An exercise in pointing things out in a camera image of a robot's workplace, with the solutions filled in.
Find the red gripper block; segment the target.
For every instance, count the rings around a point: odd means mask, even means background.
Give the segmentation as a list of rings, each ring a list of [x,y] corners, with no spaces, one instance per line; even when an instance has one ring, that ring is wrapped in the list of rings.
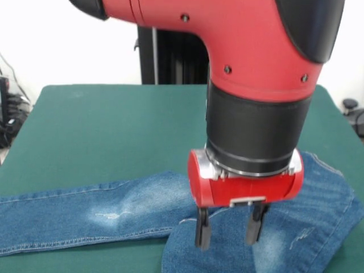
[[[304,181],[304,164],[298,150],[293,151],[286,171],[268,177],[225,172],[208,159],[205,149],[192,150],[187,165],[192,197],[198,207],[195,246],[202,251],[209,248],[211,238],[207,208],[290,200],[298,195]],[[270,208],[265,203],[257,203],[253,207],[246,230],[248,245],[259,241],[264,217]]]

